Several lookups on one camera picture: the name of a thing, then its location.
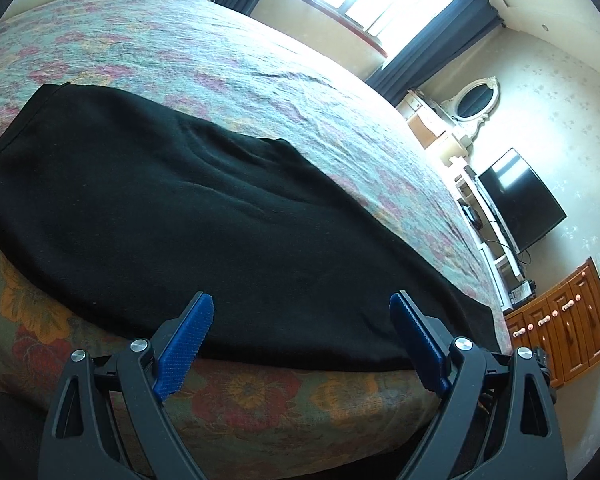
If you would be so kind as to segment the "dark blue curtain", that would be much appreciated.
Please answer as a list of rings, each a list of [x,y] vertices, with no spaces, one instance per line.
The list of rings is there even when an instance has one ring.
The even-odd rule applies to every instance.
[[[366,84],[397,106],[504,21],[489,0],[452,0]]]

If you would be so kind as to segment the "white dresser shelf unit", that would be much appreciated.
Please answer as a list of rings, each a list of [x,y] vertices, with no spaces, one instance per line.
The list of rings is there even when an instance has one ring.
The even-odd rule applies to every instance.
[[[498,218],[492,200],[469,165],[474,147],[472,136],[482,126],[481,119],[457,122],[445,114],[437,103],[428,101],[422,92],[410,90],[398,105],[411,132],[425,149],[434,170],[450,189],[460,206],[475,211],[482,226],[471,226],[470,232],[492,276],[503,312],[515,309],[512,290],[524,284],[524,268],[518,260],[515,244]]]

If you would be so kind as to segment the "wooden cabinet with knobs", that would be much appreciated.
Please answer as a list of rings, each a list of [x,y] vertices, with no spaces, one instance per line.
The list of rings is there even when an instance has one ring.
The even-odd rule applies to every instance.
[[[528,304],[505,315],[515,348],[546,353],[550,385],[559,389],[600,364],[600,274],[587,258]]]

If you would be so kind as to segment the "white oval mirror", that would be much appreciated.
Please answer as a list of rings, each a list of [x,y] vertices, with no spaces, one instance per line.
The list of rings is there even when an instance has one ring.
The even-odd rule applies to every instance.
[[[473,141],[498,106],[500,97],[500,83],[495,77],[480,78],[443,101],[441,107],[456,125],[456,131]]]

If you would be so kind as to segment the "black flat television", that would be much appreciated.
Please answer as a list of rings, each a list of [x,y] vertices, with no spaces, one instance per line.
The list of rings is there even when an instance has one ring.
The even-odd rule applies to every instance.
[[[567,218],[550,189],[514,148],[479,174],[478,181],[517,254]]]

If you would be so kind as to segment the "black pants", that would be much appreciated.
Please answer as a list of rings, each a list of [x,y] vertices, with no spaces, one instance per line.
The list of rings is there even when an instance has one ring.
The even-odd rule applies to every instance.
[[[488,306],[288,142],[113,88],[46,84],[2,134],[0,248],[120,337],[155,333],[205,292],[209,360],[400,370],[410,361],[390,320],[396,292],[451,334],[498,348]]]

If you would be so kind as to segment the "floral bedspread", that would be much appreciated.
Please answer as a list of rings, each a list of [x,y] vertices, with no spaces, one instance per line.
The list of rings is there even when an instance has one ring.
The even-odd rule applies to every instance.
[[[56,0],[0,23],[0,136],[42,84],[114,87],[283,139],[466,295],[510,343],[491,272],[404,118],[304,44],[206,0]],[[283,479],[387,457],[437,407],[414,372],[197,360],[166,404],[211,479]]]

